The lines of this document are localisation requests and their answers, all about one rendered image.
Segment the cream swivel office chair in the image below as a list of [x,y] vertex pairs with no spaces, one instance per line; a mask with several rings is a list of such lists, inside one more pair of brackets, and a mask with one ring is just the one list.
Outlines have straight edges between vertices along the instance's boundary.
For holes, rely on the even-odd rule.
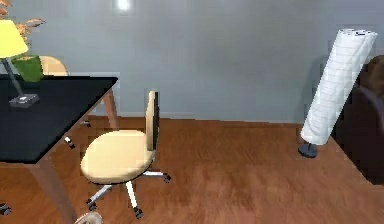
[[159,137],[159,92],[150,91],[145,115],[145,131],[117,130],[104,133],[87,147],[80,168],[86,179],[102,185],[86,204],[90,211],[96,201],[113,185],[126,186],[131,206],[137,218],[143,216],[138,207],[132,181],[140,176],[161,177],[169,183],[171,176],[149,167],[155,161]]
[[42,71],[44,75],[67,76],[68,72],[65,65],[55,57],[40,56]]

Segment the black top wooden leg table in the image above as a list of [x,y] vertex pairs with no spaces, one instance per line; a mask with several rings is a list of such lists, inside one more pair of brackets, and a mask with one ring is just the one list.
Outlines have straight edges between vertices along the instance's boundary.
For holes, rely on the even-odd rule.
[[99,102],[105,103],[110,127],[118,128],[112,87],[115,77],[48,76],[39,82],[22,82],[39,101],[28,108],[10,105],[17,95],[12,82],[0,75],[0,162],[29,169],[59,211],[65,224],[77,219],[49,152],[63,141]]

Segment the white paper floor lamp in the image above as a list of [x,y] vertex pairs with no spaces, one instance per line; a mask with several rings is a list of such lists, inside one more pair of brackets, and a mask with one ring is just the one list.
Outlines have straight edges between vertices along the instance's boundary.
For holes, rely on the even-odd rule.
[[368,30],[338,31],[300,132],[302,156],[315,158],[316,147],[328,141],[376,37]]

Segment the house plant in green pot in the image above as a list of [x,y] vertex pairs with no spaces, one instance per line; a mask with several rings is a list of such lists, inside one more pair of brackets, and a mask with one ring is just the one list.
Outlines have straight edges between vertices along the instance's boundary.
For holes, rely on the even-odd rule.
[[[0,20],[12,20],[9,17],[8,12],[8,8],[11,5],[11,0],[0,0]],[[29,53],[30,41],[28,40],[28,37],[31,35],[31,30],[33,28],[39,27],[44,23],[45,21],[41,18],[30,18],[23,23],[15,23],[28,47],[28,51],[9,59],[19,75],[27,82],[38,82],[43,77],[40,58],[37,55],[31,55]]]

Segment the yellow shade table lamp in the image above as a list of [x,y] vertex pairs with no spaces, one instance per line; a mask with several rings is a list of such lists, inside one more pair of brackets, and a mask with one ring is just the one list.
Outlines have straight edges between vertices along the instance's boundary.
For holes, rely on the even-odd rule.
[[8,59],[26,53],[28,47],[12,20],[0,20],[0,61],[18,95],[9,101],[11,107],[28,108],[39,101],[37,94],[25,94],[16,80]]

